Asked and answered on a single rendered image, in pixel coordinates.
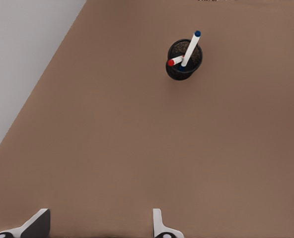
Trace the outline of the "black mesh pen cup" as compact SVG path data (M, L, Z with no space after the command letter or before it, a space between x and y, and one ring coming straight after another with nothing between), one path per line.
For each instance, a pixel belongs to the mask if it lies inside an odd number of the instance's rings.
M183 55L187 51L190 42L191 40L189 39L181 39L173 43L169 48L167 61ZM174 66L169 66L166 63L166 72L172 79L182 81L188 79L200 67L202 60L203 52L201 47L197 45L193 50L184 71L179 70L181 63L178 63Z

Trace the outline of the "white marker with red cap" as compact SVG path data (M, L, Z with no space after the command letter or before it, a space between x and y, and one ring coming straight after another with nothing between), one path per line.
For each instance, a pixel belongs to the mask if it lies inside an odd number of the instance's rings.
M167 61L167 65L168 66L174 66L176 64L179 64L183 61L184 59L184 55L180 55L180 56L177 56L175 58L171 58Z

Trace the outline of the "white marker with blue cap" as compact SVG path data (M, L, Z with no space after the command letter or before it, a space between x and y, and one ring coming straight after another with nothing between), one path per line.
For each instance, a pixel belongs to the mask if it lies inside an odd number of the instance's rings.
M179 66L179 71L184 71L185 70L185 67L187 66L187 63L194 51L194 49L196 48L198 42L199 42L199 39L201 37L201 31L199 30L196 30L191 41L190 41L190 44L186 50L186 53L184 55L184 58L181 62L181 65Z

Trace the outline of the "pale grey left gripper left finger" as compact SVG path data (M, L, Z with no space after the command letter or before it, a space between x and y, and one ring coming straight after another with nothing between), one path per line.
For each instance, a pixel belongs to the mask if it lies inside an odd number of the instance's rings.
M0 238L48 238L51 230L51 212L42 208L17 228L0 232Z

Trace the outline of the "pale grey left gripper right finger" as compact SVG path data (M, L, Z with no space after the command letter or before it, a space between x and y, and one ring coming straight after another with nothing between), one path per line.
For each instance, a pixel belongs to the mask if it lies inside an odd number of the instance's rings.
M163 224L162 213L159 208L152 210L153 238L184 238L181 231L169 228Z

